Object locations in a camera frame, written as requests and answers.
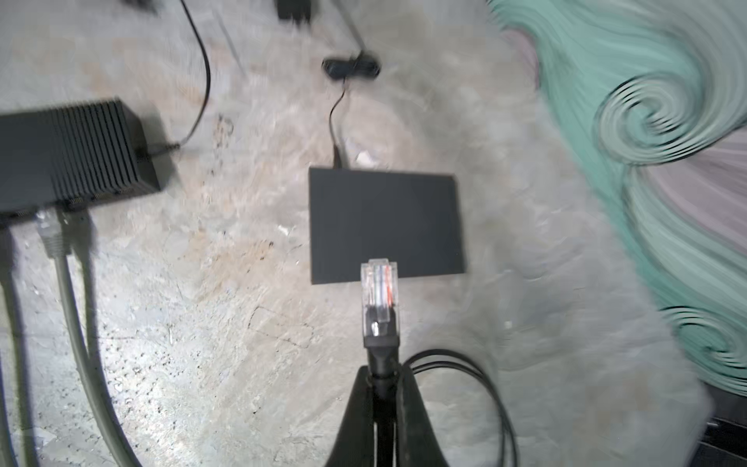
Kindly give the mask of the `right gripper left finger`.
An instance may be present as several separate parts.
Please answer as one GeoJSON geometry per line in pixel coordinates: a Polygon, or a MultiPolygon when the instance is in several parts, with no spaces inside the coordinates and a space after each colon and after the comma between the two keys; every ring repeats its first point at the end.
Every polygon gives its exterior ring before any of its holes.
{"type": "Polygon", "coordinates": [[[373,467],[374,392],[370,372],[359,368],[326,467],[373,467]]]}

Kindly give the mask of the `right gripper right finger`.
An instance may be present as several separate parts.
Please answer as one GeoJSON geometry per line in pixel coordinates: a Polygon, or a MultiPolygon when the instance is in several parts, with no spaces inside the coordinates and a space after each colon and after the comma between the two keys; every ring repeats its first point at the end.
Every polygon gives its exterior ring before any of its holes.
{"type": "Polygon", "coordinates": [[[448,467],[412,370],[402,366],[396,396],[397,465],[448,467]]]}

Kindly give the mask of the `dark grey box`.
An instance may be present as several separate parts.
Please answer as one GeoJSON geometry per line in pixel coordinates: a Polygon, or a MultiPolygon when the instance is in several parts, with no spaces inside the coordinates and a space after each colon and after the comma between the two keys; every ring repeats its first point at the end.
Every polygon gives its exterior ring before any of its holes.
{"type": "Polygon", "coordinates": [[[309,170],[310,278],[354,282],[372,259],[401,278],[463,274],[454,176],[351,169],[309,170]]]}

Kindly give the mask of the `black network switch box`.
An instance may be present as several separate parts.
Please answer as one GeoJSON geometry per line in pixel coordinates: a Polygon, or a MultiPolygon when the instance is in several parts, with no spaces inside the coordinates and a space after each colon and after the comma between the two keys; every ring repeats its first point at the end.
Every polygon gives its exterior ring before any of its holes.
{"type": "Polygon", "coordinates": [[[4,114],[1,216],[86,209],[161,189],[140,118],[120,99],[4,114]]]}

